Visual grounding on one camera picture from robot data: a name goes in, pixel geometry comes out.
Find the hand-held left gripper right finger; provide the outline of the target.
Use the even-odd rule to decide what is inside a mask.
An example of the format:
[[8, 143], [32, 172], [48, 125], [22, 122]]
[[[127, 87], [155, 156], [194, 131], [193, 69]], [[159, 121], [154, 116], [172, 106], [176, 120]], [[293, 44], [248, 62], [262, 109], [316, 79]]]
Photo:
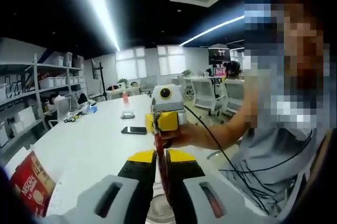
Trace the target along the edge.
[[165, 150], [165, 194], [176, 223], [260, 223], [244, 197], [182, 151]]

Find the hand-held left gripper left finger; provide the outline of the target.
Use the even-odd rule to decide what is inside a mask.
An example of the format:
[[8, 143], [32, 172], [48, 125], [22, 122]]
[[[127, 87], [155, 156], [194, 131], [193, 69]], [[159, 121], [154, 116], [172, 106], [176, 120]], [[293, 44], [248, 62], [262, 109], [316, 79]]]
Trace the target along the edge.
[[118, 175], [108, 175], [80, 193], [74, 208], [45, 223], [145, 223], [153, 198], [155, 150], [129, 157]]

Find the person's right hand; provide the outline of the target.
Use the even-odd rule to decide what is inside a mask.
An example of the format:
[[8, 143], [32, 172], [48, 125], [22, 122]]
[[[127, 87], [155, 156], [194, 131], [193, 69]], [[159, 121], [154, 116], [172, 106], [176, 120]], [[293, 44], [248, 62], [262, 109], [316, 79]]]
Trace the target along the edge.
[[179, 126], [175, 131], [162, 131], [161, 141], [163, 148], [181, 148], [189, 145], [211, 149], [213, 143], [210, 134], [202, 126], [188, 122]]

